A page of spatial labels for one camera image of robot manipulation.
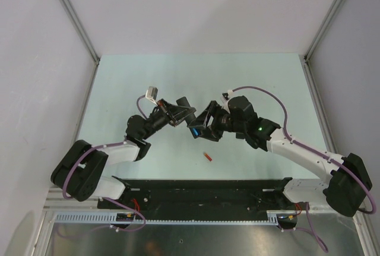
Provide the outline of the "black remote control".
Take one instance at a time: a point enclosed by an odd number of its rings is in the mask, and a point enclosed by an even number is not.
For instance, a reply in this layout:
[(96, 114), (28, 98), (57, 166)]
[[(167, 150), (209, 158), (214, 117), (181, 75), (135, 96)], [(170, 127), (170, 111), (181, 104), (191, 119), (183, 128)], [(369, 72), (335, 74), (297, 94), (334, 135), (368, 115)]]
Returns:
[(179, 98), (176, 101), (176, 104), (181, 108), (181, 112), (179, 114), (180, 120), (186, 123), (186, 126), (190, 130), (192, 136), (194, 138), (202, 137), (202, 132), (200, 129), (195, 128), (199, 132), (199, 136), (194, 136), (194, 134), (191, 131), (192, 128), (189, 126), (190, 123), (196, 119), (196, 116), (195, 116), (196, 109), (190, 106), (188, 99), (185, 96)]

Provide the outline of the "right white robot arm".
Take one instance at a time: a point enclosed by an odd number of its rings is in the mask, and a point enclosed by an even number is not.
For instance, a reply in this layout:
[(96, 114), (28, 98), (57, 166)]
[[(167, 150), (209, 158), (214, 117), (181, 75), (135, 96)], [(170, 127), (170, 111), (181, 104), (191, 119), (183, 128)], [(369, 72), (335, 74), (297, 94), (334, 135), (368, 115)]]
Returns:
[(364, 211), (361, 204), (372, 183), (361, 157), (353, 153), (344, 157), (301, 144), (285, 127), (259, 117), (245, 96), (228, 99), (224, 105), (213, 100), (199, 116), (191, 114), (186, 123), (194, 138), (218, 142), (224, 132), (233, 132), (254, 149), (283, 156), (327, 185), (322, 194), (336, 212), (352, 217)]

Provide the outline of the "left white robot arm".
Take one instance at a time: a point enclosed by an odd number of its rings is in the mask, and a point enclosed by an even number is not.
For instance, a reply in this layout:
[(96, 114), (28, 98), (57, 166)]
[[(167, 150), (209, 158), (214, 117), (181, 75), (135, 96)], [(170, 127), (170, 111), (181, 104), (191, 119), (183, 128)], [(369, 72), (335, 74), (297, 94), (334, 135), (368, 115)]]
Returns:
[(82, 202), (91, 197), (110, 198), (115, 206), (125, 208), (131, 193), (123, 181), (103, 176), (106, 166), (143, 159), (151, 147), (148, 138), (166, 125), (180, 125), (195, 112), (185, 97), (175, 105), (160, 99), (148, 117), (133, 115), (128, 119), (121, 142), (93, 146), (77, 140), (53, 170), (50, 181), (62, 189), (66, 199)]

